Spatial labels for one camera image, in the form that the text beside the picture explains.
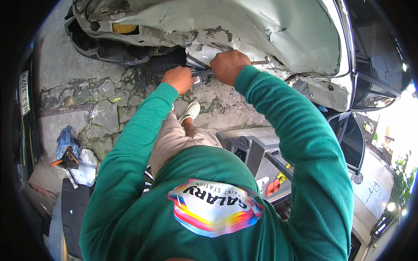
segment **green long-sleeve shirt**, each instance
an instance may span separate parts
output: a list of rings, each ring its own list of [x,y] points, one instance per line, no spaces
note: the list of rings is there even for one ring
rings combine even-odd
[[[353,191],[325,118],[285,82],[252,66],[235,88],[272,124],[294,165],[289,221],[237,188],[259,193],[242,161],[217,147],[180,151],[141,196],[161,122],[178,97],[160,84],[100,167],[81,228],[84,260],[347,260]]]

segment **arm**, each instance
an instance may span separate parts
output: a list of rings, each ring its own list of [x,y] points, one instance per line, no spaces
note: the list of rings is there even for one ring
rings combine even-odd
[[[283,158],[294,165],[288,224],[296,255],[347,260],[353,190],[335,134],[319,110],[282,80],[252,66],[238,72],[236,90],[272,124]]]
[[[188,82],[179,81],[178,76]],[[145,185],[143,172],[161,123],[178,94],[186,92],[191,84],[189,68],[168,71],[162,83],[138,107],[115,147],[106,155],[80,231],[79,243],[85,260],[101,257],[99,253],[107,246],[119,218],[141,197]]]

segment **beige pants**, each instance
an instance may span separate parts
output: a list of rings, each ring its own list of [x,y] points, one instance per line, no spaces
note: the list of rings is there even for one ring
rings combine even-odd
[[[150,164],[153,178],[169,159],[182,149],[194,145],[222,148],[219,140],[210,130],[195,129],[191,133],[185,133],[176,115],[170,111],[167,118],[163,120],[154,148],[151,151]]]

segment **orange slipper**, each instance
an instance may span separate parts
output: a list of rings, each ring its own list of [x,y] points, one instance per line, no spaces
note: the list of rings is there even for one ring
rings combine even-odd
[[[265,195],[270,197],[273,195],[276,191],[280,189],[280,179],[275,179],[273,182],[270,182],[267,185],[267,189],[265,191]]]

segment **white sandal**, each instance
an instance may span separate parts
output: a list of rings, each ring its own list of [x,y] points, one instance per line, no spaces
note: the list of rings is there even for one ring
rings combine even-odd
[[[191,118],[191,121],[194,121],[197,115],[199,115],[199,112],[200,112],[200,104],[195,101],[190,103],[187,109],[184,111],[183,115],[178,119],[180,125],[187,118]]]

